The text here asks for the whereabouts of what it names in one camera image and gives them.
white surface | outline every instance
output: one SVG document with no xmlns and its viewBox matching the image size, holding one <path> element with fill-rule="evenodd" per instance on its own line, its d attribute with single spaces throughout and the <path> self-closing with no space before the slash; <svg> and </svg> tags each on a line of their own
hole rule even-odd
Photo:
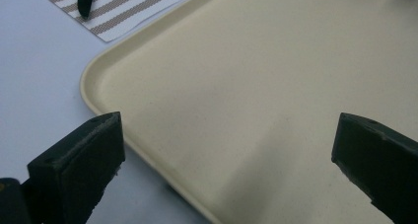
<svg viewBox="0 0 418 224">
<path fill-rule="evenodd" d="M 104 43 L 47 0 L 0 0 L 0 177 L 25 181 L 26 164 L 94 114 L 80 76 Z M 126 161 L 89 224 L 205 223 L 126 148 Z"/>
</svg>

striped placemat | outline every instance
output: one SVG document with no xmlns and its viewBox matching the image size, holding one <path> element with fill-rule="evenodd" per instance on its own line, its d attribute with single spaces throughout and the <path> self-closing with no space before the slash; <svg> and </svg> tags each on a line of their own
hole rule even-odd
<svg viewBox="0 0 418 224">
<path fill-rule="evenodd" d="M 83 20 L 77 0 L 50 0 L 94 35 L 111 41 L 143 21 L 184 0 L 93 0 L 89 20 Z"/>
</svg>

tray rim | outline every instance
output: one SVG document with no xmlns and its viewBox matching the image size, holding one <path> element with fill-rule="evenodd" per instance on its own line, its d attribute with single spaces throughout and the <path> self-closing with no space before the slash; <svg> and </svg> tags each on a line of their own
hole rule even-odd
<svg viewBox="0 0 418 224">
<path fill-rule="evenodd" d="M 187 0 L 184 3 L 179 4 L 173 9 L 169 10 L 166 14 L 154 20 L 148 24 L 143 29 L 138 30 L 131 36 L 121 40 L 117 44 L 109 47 L 104 50 L 97 56 L 95 56 L 84 69 L 80 82 L 80 94 L 86 104 L 86 106 L 97 115 L 107 113 L 106 110 L 100 109 L 94 103 L 94 96 L 91 96 L 89 93 L 89 87 L 87 86 L 87 81 L 89 77 L 97 70 L 97 65 L 100 65 L 98 62 L 101 60 L 106 61 L 118 61 L 123 58 L 124 55 L 131 52 L 132 47 L 129 45 L 135 45 L 135 48 L 140 48 L 144 46 L 148 41 L 155 38 L 158 34 L 161 34 L 163 31 L 169 29 L 171 26 L 176 23 L 181 22 L 185 17 L 192 14 L 194 11 L 198 10 L 200 7 L 206 5 L 211 0 Z M 111 67 L 112 63 L 107 63 L 106 68 Z M 183 198 L 185 198 L 194 208 L 196 208 L 203 216 L 205 216 L 211 223 L 222 223 L 221 220 L 210 211 L 204 204 L 202 204 L 194 195 L 183 187 L 183 185 L 173 178 L 170 175 L 170 172 L 164 169 L 164 166 L 156 162 L 151 155 L 149 155 L 144 149 L 139 146 L 136 146 L 135 142 L 123 131 L 124 141 L 129 148 L 131 148 L 135 153 L 138 154 L 150 167 L 152 167 L 158 174 L 160 174 Z"/>
</svg>

black object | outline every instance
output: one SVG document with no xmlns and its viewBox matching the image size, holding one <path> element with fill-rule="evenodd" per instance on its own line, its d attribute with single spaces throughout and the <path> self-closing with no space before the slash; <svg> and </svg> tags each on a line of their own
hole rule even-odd
<svg viewBox="0 0 418 224">
<path fill-rule="evenodd" d="M 80 12 L 81 17 L 87 20 L 90 15 L 90 10 L 92 9 L 93 0 L 77 0 L 77 6 Z"/>
<path fill-rule="evenodd" d="M 0 224 L 86 223 L 124 160 L 120 113 L 90 119 L 31 161 L 21 186 L 0 179 Z"/>
<path fill-rule="evenodd" d="M 332 162 L 394 223 L 418 223 L 417 142 L 374 120 L 342 113 Z"/>
</svg>

white table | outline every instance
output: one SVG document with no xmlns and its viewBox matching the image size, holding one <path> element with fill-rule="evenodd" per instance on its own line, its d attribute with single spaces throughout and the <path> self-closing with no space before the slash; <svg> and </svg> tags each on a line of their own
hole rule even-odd
<svg viewBox="0 0 418 224">
<path fill-rule="evenodd" d="M 28 162 L 95 116 L 79 79 L 118 40 L 103 42 L 47 0 L 0 0 L 0 23 L 0 178 L 22 183 Z M 206 223 L 128 147 L 125 153 L 89 224 Z"/>
</svg>

